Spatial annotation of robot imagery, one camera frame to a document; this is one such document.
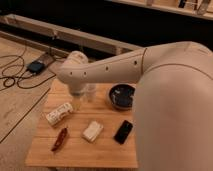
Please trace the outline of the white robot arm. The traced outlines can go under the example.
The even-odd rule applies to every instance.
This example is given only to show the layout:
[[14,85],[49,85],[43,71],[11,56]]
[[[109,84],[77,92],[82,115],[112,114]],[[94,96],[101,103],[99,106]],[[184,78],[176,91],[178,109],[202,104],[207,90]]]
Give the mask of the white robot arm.
[[213,171],[213,50],[196,42],[140,48],[82,64],[72,52],[58,79],[72,95],[87,83],[134,83],[138,171]]

